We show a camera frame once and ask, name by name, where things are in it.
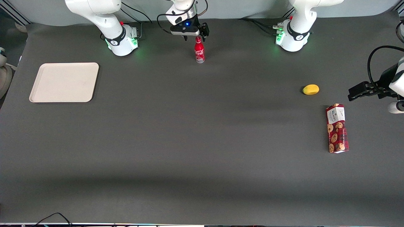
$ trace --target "gray table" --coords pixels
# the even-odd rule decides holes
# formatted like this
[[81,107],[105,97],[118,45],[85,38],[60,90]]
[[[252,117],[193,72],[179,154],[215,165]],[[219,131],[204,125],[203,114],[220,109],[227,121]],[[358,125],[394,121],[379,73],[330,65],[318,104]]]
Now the gray table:
[[[203,64],[156,24],[126,57],[95,26],[29,27],[0,111],[1,221],[403,226],[404,116],[387,112],[393,99],[347,99],[375,47],[402,46],[397,14],[318,19],[298,53],[250,22],[206,21]],[[377,53],[375,77],[402,55]],[[100,65],[92,101],[29,102],[38,68],[57,62]],[[300,93],[310,83],[319,94]],[[328,153],[333,103],[342,154]]]

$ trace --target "white tray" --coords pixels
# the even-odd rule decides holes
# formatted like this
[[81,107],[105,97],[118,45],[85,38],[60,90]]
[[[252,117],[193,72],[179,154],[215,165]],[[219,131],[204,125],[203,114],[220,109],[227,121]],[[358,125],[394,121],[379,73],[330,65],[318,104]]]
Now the white tray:
[[93,97],[98,68],[95,62],[43,64],[29,100],[33,103],[88,102]]

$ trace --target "printed cookie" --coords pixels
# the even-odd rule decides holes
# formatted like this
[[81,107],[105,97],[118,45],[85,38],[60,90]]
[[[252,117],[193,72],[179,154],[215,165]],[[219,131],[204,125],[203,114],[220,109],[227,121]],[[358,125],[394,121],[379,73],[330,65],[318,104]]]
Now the printed cookie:
[[328,131],[328,133],[332,132],[333,129],[334,129],[334,126],[332,126],[332,124],[328,124],[328,125],[327,125],[327,131]]
[[330,148],[330,153],[334,153],[334,145],[330,144],[329,148]]
[[332,135],[332,137],[331,137],[331,142],[332,143],[335,143],[336,141],[337,141],[337,139],[338,139],[338,134],[334,134],[334,135]]
[[343,151],[345,150],[345,145],[343,143],[338,143],[335,145],[335,148],[337,149],[337,151]]
[[341,122],[335,124],[336,128],[342,128],[344,125]]

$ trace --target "white wall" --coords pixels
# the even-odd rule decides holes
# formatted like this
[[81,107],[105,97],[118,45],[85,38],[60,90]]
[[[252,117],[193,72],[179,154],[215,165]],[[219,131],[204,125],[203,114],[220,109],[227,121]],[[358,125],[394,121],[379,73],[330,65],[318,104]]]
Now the white wall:
[[[165,13],[171,3],[164,0],[122,0],[123,2],[141,10],[155,20],[157,15]],[[399,0],[345,0],[343,3],[316,8],[319,17],[356,17],[370,16],[382,13]],[[69,11],[64,0],[9,0],[21,13],[35,23],[47,25],[72,25],[89,23],[86,19]],[[198,0],[199,12],[205,8],[204,0]],[[255,18],[281,17],[291,8],[288,0],[208,0],[209,10],[201,18],[241,18],[253,15]],[[146,20],[139,13],[126,12],[140,20]],[[132,21],[124,13],[116,13],[119,19]]]

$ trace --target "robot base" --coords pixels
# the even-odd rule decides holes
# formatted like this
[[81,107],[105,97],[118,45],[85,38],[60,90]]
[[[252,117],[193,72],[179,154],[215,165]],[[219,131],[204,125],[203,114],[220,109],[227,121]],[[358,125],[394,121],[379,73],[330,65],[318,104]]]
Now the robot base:
[[125,38],[119,43],[119,45],[114,46],[105,40],[108,44],[108,48],[117,56],[126,56],[130,54],[134,49],[139,47],[137,39],[137,28],[131,27],[129,25],[123,25],[126,30]]
[[[287,19],[281,23],[278,23],[278,26],[283,26],[286,28],[289,22],[290,20]],[[287,29],[285,29],[277,36],[275,44],[281,46],[286,51],[296,52],[301,50],[303,46],[306,45],[309,35],[310,33],[308,33],[306,37],[302,37],[301,40],[296,41],[293,36],[288,33]]]

